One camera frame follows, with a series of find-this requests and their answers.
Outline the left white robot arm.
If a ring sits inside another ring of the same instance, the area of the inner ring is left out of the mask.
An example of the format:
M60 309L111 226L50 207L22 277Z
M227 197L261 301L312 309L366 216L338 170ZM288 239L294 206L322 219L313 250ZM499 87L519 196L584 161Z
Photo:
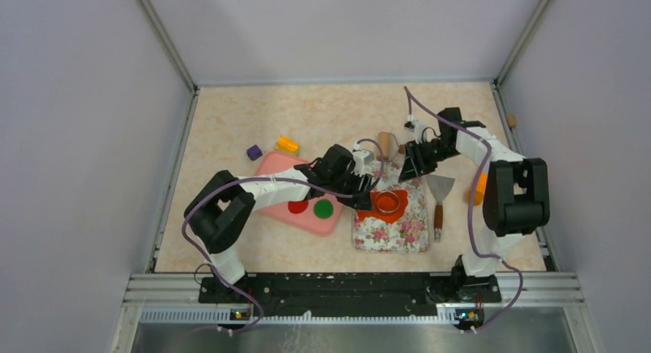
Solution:
M371 210L371 191L378 180L365 167L373 159L373 153L359 143L352 150L335 144L322 157L278 173L237 177L221 170L185 209L181 232L195 235L193 245L219 279L217 292L236 302L245 295L246 272L235 244L251 213L326 194L352 209Z

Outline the wooden rolling pin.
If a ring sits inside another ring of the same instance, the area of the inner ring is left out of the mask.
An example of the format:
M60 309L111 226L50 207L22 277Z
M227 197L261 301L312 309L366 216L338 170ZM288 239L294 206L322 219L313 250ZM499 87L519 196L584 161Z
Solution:
M405 153L405 145L399 143L397 137L391 132L379 132L377 143L380 149L375 152L376 160L395 161L398 155Z

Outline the pink plastic tray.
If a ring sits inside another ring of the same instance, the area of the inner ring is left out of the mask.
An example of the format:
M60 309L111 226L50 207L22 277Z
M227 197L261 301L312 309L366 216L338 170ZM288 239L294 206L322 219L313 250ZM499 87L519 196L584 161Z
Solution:
M256 175L278 173L307 160L288 153L272 151L264 155ZM258 213L296 227L315 236L329 236L335 231L343 205L332 195L304 201L286 201L258 210Z

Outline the orange-red dough piece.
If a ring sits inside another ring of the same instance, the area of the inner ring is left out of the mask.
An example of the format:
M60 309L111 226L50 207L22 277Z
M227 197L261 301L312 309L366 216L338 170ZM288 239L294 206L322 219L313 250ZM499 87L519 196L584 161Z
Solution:
M407 190L385 190L371 192L372 209L356 213L359 221L379 219L391 225L401 219L408 206Z

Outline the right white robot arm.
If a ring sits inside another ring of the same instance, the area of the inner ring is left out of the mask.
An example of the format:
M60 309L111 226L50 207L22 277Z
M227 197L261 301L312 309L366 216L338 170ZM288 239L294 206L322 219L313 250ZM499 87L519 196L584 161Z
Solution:
M461 301L470 301L482 289L490 289L497 267L522 238L547 224L550 200L547 164L526 158L502 144L477 120L465 120L457 107L435 115L439 135L424 136L426 125L409 114L405 129L415 138L405 144L405 161L398 179L430 179L438 164L464 155L478 168L473 183L486 177L482 216L484 229L471 233L471 248L458 257L450 290Z

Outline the floral patterned tray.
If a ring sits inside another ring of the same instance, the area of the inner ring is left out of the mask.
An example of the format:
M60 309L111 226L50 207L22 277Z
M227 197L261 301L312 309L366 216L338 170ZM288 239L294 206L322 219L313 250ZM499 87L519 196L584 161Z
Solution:
M423 253L430 246L427 200L425 185L421 178L399 183L402 166L386 163L383 168L375 161L366 167L367 171L380 177L374 191L407 190L408 206L404 216L388 225L379 219L359 221L356 214L352 219L352 245L363 252Z

